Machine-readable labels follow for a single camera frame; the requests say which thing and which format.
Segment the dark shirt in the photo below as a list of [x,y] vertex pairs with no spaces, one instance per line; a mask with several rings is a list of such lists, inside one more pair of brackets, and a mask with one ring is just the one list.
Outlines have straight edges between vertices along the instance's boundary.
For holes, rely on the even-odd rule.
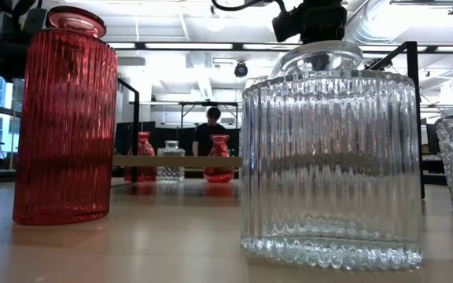
[[203,123],[195,130],[195,137],[193,140],[198,142],[198,156],[208,156],[211,152],[212,134],[227,134],[227,129],[220,124],[209,126],[206,123]]

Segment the table surface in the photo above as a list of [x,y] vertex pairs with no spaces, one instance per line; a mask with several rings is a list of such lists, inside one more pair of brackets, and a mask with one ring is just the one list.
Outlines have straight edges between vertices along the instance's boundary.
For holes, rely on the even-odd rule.
[[112,189],[103,219],[66,226],[12,222],[0,184],[0,282],[453,282],[447,187],[427,186],[417,270],[337,271],[280,265],[239,248],[238,182]]

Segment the red glass vase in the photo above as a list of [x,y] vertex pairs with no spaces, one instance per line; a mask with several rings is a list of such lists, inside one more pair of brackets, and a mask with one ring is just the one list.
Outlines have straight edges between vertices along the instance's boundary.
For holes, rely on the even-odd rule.
[[[148,142],[149,132],[138,133],[138,156],[155,156],[155,150]],[[129,156],[132,155],[132,148],[129,150]],[[156,167],[138,167],[138,182],[153,182],[157,180]],[[132,170],[125,167],[125,182],[132,182]]]
[[13,220],[57,225],[109,212],[115,51],[104,22],[58,6],[28,50]]
[[[228,136],[225,134],[213,134],[212,149],[209,156],[229,157],[227,141]],[[204,168],[204,178],[211,183],[227,183],[234,177],[234,169],[227,167],[206,167]]]

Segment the camera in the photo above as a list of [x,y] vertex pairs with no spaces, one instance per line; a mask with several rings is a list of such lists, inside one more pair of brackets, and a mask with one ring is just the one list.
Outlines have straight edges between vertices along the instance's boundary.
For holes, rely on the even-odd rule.
[[238,62],[235,66],[234,74],[238,78],[244,78],[248,74],[248,66],[245,65],[245,62]]

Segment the person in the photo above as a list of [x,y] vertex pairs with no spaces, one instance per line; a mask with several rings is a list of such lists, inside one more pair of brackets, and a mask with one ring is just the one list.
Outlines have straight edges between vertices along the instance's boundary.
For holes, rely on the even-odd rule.
[[221,111],[217,107],[211,107],[207,112],[208,122],[203,123],[195,130],[192,151],[193,156],[208,156],[212,149],[212,134],[227,134],[227,129],[218,124]]

